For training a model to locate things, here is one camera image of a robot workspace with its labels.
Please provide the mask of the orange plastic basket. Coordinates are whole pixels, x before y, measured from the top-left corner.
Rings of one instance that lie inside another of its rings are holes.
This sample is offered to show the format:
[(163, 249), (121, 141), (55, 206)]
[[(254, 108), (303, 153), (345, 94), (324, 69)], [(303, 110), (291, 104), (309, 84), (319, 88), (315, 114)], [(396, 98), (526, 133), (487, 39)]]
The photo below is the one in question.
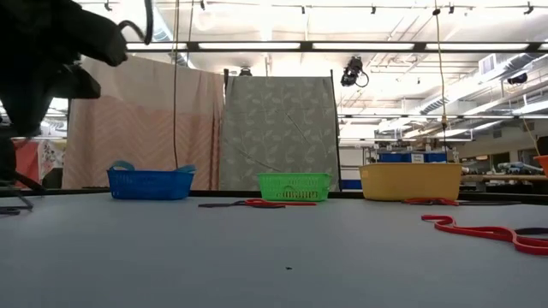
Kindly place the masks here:
[(533, 158), (542, 168), (544, 175), (548, 178), (548, 155), (536, 156)]

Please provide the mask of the green plastic basket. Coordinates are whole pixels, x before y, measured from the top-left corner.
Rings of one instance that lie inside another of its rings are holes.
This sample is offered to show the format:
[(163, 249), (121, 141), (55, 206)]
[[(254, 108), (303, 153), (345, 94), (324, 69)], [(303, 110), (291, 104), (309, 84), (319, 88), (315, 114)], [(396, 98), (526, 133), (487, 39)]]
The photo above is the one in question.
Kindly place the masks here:
[(262, 198), (273, 201), (294, 201), (276, 198), (277, 190), (286, 186), (313, 188), (318, 191), (319, 200), (310, 202), (324, 201), (331, 185), (331, 175), (326, 173), (263, 173), (258, 174), (258, 179)]

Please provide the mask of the black overhead rig bar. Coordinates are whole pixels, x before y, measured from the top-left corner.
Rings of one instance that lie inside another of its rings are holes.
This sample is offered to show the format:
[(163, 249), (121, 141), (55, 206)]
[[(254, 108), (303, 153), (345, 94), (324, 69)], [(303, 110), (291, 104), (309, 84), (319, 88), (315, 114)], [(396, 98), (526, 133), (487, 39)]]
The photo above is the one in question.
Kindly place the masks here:
[(548, 53), (548, 42), (234, 41), (129, 43), (130, 52)]

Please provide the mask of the blue plastic basket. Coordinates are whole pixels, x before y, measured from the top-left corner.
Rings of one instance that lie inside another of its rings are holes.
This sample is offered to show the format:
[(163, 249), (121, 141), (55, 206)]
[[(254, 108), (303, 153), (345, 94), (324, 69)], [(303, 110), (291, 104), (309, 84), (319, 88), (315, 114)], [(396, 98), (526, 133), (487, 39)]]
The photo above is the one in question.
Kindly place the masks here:
[(194, 173), (109, 169), (110, 193), (116, 199), (179, 200), (191, 190)]

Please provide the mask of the pink chevron cloth screen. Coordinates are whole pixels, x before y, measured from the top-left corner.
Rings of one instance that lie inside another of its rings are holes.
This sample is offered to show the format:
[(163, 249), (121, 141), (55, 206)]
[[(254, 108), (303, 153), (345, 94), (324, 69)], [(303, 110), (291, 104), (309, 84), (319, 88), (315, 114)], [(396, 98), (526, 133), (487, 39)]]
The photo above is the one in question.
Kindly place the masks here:
[(150, 170), (193, 164), (194, 190), (218, 188), (222, 75), (137, 56), (83, 67), (101, 96), (71, 103), (63, 188), (107, 186), (118, 160)]

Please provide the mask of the yellow plastic basket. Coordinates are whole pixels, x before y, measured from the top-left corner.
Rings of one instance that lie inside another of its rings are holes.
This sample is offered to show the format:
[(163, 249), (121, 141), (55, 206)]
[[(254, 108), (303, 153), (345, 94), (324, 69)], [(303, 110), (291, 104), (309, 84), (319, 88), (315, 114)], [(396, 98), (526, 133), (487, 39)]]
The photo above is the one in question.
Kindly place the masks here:
[(372, 163), (360, 167), (364, 198), (376, 201), (456, 200), (461, 179), (458, 163)]

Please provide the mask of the floral cloth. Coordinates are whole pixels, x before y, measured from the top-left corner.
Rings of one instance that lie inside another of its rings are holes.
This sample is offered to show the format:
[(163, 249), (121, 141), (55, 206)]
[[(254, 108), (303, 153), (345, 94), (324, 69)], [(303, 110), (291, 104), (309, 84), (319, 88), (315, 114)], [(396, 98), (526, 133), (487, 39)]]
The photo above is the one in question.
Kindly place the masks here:
[(45, 139), (39, 142), (39, 174), (46, 176), (55, 168), (62, 168), (66, 151), (66, 139)]

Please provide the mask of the black chair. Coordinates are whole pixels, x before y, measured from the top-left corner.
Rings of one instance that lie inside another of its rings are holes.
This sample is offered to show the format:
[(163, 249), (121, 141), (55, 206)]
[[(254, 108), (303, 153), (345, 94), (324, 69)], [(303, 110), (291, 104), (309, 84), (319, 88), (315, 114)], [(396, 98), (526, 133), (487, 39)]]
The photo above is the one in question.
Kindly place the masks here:
[(53, 168), (42, 179), (42, 186), (46, 189), (61, 189), (63, 185), (63, 169)]

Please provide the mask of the wooden side table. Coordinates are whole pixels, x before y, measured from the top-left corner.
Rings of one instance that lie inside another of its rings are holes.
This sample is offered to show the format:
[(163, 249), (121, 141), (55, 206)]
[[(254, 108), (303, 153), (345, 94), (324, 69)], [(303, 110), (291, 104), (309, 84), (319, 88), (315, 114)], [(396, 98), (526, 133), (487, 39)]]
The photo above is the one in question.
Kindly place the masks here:
[(548, 181), (545, 175), (463, 175), (462, 182)]

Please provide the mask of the black curved bar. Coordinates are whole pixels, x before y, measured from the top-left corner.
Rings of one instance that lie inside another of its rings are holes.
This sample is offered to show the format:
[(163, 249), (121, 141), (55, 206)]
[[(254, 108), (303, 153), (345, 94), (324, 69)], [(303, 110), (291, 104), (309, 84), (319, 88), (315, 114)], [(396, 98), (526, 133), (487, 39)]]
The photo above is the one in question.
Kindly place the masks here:
[(37, 181), (32, 180), (31, 178), (22, 175), (16, 171), (13, 171), (10, 175), (9, 182), (11, 184), (15, 184), (16, 182), (22, 183), (24, 186), (30, 188), (31, 190), (39, 193), (43, 193), (46, 191), (46, 189), (39, 184)]

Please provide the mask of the pale blue device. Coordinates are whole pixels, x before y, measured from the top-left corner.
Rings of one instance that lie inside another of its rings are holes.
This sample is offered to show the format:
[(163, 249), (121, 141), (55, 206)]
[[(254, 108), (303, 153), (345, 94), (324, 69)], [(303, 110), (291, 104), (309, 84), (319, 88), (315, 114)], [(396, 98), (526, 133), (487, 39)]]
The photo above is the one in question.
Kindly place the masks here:
[(499, 163), (497, 167), (508, 175), (541, 175), (544, 173), (542, 168), (522, 162)]

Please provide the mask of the red cloth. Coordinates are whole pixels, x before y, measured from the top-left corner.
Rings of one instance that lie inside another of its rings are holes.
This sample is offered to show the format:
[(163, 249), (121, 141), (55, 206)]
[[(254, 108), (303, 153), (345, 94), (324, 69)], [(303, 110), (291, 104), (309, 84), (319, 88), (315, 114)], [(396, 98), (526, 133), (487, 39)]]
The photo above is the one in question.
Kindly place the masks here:
[(39, 142), (15, 140), (16, 171), (33, 181), (39, 182)]

